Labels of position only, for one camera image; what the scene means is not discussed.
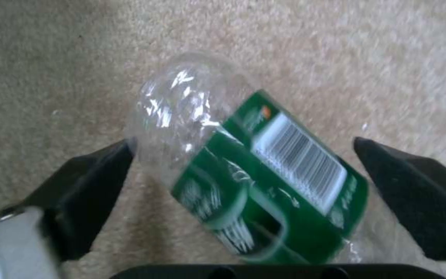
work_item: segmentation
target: plastic bottle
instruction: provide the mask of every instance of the plastic bottle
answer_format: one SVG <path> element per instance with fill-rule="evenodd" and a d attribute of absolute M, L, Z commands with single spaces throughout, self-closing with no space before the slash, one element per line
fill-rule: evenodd
<path fill-rule="evenodd" d="M 366 205 L 365 179 L 223 58 L 169 61 L 127 131 L 146 172 L 250 263 L 324 263 Z"/>

